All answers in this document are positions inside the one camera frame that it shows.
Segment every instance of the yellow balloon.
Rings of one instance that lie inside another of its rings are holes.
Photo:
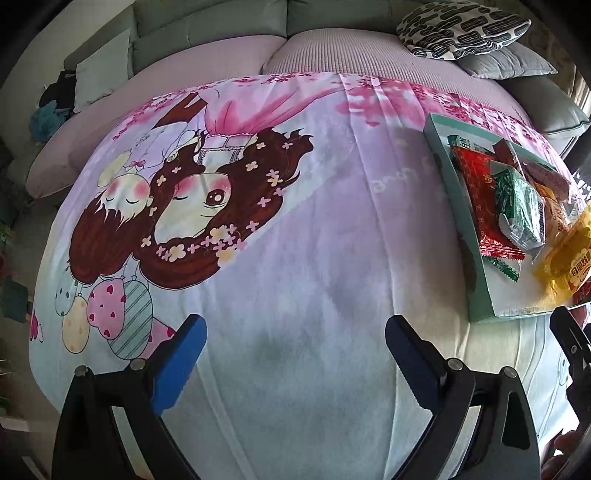
[[[115,178],[117,172],[121,170],[123,165],[125,165],[125,162],[129,160],[130,156],[131,151],[128,150],[123,152],[121,155],[115,157],[111,161],[111,163],[106,166],[106,168],[103,170],[103,173],[100,174],[99,180],[96,182],[96,185],[98,187],[106,187],[109,183],[111,183],[111,181]]]
[[[72,308],[61,321],[61,338],[64,346],[72,353],[80,353],[88,343],[89,333],[86,300],[77,296]]]

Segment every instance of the teal box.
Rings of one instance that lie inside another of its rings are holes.
[[[522,262],[517,283],[504,277],[488,262],[483,262],[472,218],[470,197],[463,175],[456,169],[452,161],[451,150],[447,143],[448,135],[460,135],[484,148],[493,150],[492,146],[502,137],[474,125],[435,113],[428,116],[424,134],[441,172],[456,222],[470,322],[498,322],[549,313],[536,305],[543,296],[543,287],[533,276],[531,262],[528,262],[527,259]],[[512,145],[520,158],[556,169],[532,152],[515,143]]]

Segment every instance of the green snack wrapper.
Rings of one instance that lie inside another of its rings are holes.
[[[497,268],[501,273],[505,274],[511,280],[519,280],[519,272],[506,262],[503,262],[500,258],[489,257],[487,255],[483,255],[482,258],[484,258],[488,263],[493,265],[493,267]]]
[[[484,153],[486,155],[491,155],[493,157],[495,156],[494,152],[491,152],[490,150],[487,150],[486,148],[481,147],[480,145],[470,140],[467,140],[464,137],[460,137],[460,135],[448,135],[447,143],[449,143],[450,147],[462,147],[467,148],[468,150],[473,150],[478,153]]]
[[[527,252],[544,245],[544,199],[513,167],[493,175],[501,232]]]

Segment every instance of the cartoon print blanket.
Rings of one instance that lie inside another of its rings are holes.
[[[467,323],[430,112],[568,174],[517,120],[398,80],[245,77],[129,114],[51,229],[30,344],[45,395],[61,408],[76,366],[122,369],[198,313],[207,344],[163,418],[202,478],[390,478],[429,418],[384,342],[401,313],[446,357],[515,366],[547,441],[566,410],[559,348],[545,317]]]

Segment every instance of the teal cloth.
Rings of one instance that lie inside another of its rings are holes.
[[[56,108],[57,102],[52,100],[47,105],[38,108],[31,116],[29,130],[35,140],[47,143],[67,120],[69,108]]]

